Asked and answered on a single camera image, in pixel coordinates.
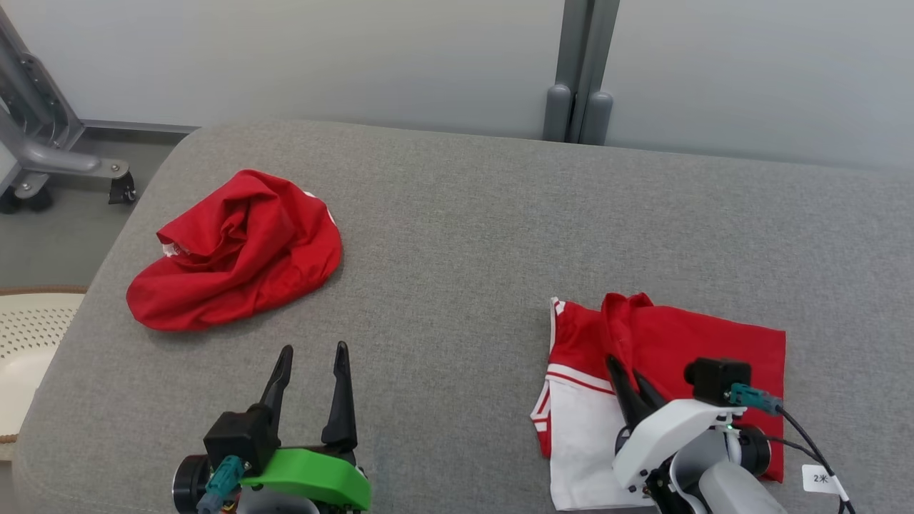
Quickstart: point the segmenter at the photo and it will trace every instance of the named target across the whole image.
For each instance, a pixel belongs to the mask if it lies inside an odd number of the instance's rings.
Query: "gray couch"
[[[327,202],[340,269],[207,332],[135,322],[124,292],[161,255],[156,230],[243,167]],[[914,175],[310,122],[207,128],[168,157],[37,393],[18,498],[41,514],[171,514],[181,458],[258,399],[285,344],[280,436],[316,443],[342,339],[374,512],[550,512],[527,417],[548,298],[599,307],[609,291],[786,330],[786,404],[858,511],[910,512]],[[832,512],[835,497],[802,491],[805,459],[788,450],[771,492]]]

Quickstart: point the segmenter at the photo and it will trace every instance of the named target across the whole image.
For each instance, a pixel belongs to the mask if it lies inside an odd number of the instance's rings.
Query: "teal connector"
[[[730,386],[729,401],[740,407],[754,407],[772,416],[779,415],[778,407],[782,407],[784,404],[783,400],[777,396],[746,384],[733,384]]]
[[[244,475],[244,461],[229,455],[207,482],[207,493],[197,503],[197,514],[217,514],[231,492],[238,486]]]

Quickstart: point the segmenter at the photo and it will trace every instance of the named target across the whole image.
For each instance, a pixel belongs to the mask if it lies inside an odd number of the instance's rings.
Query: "wheel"
[[[112,180],[112,188],[108,192],[108,203],[125,203],[130,205],[136,201],[136,186],[133,185],[133,175],[129,172],[121,178]]]
[[[22,207],[22,200],[16,197],[16,188],[7,187],[3,195],[0,195],[0,214],[14,214]]]
[[[31,198],[23,198],[22,203],[35,212],[41,212],[42,210],[45,210],[54,205],[54,200],[51,198],[51,194],[48,193],[48,188],[43,187],[38,190],[35,196]]]
[[[123,198],[123,203],[132,204],[136,201],[136,189],[125,189],[121,193],[121,198]]]

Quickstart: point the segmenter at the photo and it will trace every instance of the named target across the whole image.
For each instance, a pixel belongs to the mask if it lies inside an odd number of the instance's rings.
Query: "folded shirt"
[[[785,335],[673,307],[654,306],[646,294],[607,294],[601,311],[553,298],[546,380],[530,419],[540,451],[549,458],[550,492],[557,510],[652,506],[632,504],[612,474],[616,436],[625,425],[606,368],[612,354],[637,369],[667,400],[691,398],[686,365],[698,357],[743,360],[752,385],[783,395]],[[746,424],[783,436],[780,418],[748,412]],[[783,452],[771,448],[766,477],[783,478]]]

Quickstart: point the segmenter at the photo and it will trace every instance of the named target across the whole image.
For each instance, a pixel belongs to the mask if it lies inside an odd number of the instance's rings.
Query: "green 3d-printed part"
[[[303,448],[280,448],[259,477],[243,477],[242,486],[264,485],[281,493],[323,501],[350,510],[369,510],[371,485],[343,459]]]

